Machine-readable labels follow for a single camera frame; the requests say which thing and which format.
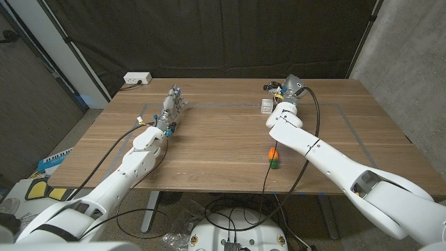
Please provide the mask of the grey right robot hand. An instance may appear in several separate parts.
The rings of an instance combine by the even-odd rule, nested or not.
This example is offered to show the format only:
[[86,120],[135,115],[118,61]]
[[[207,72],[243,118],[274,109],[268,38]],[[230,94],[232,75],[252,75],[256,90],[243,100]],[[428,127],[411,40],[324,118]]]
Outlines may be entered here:
[[306,95],[307,86],[299,77],[290,74],[282,84],[277,85],[273,93],[273,100],[276,104],[289,102],[297,106],[298,101]]

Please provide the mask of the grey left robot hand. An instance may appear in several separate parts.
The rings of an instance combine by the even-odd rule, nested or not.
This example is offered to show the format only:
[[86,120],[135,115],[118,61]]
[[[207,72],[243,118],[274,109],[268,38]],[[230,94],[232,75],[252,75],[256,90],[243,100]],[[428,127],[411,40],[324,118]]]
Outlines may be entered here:
[[155,127],[169,137],[176,130],[177,116],[187,104],[188,101],[184,101],[180,88],[174,84],[162,103],[160,115],[155,119]]

